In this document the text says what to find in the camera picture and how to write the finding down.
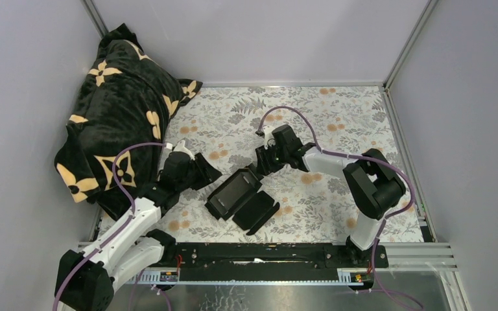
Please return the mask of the black paper box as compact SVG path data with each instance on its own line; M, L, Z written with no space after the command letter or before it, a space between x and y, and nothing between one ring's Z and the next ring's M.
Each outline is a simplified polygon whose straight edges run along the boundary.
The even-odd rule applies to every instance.
M232 219L247 236L256 234L280 208L261 190L262 179L255 165L240 168L207 197L206 209L218 220Z

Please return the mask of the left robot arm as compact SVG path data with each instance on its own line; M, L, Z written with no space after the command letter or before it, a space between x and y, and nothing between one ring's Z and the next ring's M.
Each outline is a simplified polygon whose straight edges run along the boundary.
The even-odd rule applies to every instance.
M200 190L221 177L201 153L176 146L157 181L129 192L127 212L99 239L80 251L67 251L60 259L53 310L106 310L118 289L152 264L178 263L176 240L151 227L174 205L180 194Z

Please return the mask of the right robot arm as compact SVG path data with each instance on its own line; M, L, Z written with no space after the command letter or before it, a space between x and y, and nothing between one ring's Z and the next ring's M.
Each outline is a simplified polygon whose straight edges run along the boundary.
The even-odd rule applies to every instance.
M356 229L348 237L347 261L361 267L372 257L371 247L379 234L386 214L406 193L395 168L377 149L363 155L336 155L319 149L316 143L302 143L287 124L265 126L256 134L263 145L256 148L257 171L267 176L288 165L302 172L344 178L359 210Z

